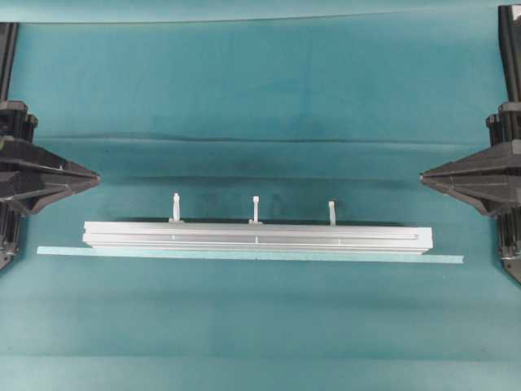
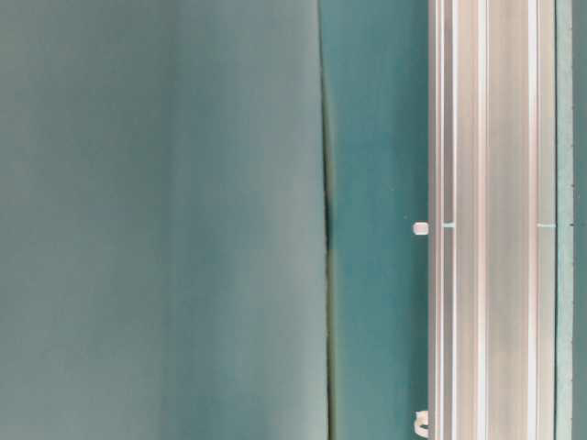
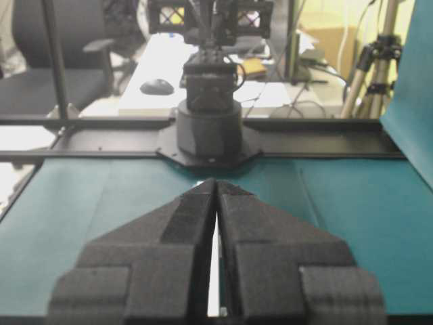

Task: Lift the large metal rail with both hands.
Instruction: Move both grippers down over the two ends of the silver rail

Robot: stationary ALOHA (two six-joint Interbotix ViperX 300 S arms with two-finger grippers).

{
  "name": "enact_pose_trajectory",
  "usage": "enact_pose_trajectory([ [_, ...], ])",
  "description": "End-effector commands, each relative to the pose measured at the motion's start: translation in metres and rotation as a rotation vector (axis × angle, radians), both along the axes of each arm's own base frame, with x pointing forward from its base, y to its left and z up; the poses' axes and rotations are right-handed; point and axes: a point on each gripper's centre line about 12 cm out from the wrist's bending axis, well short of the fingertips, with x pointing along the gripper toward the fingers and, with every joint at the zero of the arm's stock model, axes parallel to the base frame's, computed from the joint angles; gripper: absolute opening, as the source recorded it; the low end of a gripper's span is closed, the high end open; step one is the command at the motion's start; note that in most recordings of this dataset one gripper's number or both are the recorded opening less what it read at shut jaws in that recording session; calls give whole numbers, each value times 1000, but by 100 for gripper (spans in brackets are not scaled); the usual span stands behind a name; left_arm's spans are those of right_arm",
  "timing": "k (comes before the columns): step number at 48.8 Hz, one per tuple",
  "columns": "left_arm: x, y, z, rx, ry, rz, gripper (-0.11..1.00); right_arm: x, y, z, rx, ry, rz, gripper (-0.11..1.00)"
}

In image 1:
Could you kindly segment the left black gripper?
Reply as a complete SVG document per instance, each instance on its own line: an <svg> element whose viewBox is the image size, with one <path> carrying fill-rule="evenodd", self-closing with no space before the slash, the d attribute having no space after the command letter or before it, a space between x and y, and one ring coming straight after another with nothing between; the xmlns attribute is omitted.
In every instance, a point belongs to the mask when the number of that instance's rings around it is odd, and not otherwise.
<svg viewBox="0 0 521 391"><path fill-rule="evenodd" d="M99 175L43 147L32 144L38 119L22 101L1 102L1 162L38 173L61 174L73 178L51 179L40 187L35 182L1 185L1 202L22 216L40 213L59 200L96 187ZM25 142L7 142L14 139Z"/></svg>

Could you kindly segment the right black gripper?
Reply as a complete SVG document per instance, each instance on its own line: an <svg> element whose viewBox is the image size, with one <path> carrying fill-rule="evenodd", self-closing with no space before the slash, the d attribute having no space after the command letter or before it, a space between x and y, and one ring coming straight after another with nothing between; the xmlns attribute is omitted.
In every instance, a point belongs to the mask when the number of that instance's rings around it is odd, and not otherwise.
<svg viewBox="0 0 521 391"><path fill-rule="evenodd" d="M520 102L505 102L485 120L492 146L421 174L422 184L474 207L484 216L498 216L520 206L520 198L491 195L482 191L458 190L434 177L496 173L520 168Z"/></svg>

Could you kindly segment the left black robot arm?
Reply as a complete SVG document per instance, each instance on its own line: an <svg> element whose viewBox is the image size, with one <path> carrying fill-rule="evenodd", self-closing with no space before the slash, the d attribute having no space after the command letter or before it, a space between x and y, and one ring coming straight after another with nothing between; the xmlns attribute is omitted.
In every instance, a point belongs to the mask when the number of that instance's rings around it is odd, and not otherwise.
<svg viewBox="0 0 521 391"><path fill-rule="evenodd" d="M1 24L1 202L29 216L96 187L100 176L35 144L38 119L24 102L7 98L18 27Z"/></svg>

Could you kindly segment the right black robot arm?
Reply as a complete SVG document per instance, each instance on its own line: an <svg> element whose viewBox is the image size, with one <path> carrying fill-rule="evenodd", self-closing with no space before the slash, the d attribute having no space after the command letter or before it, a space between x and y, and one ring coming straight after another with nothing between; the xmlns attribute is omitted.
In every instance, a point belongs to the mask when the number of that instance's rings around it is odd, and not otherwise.
<svg viewBox="0 0 521 391"><path fill-rule="evenodd" d="M520 6L498 7L498 38L509 100L486 119L491 147L420 175L423 185L488 217L520 206Z"/></svg>

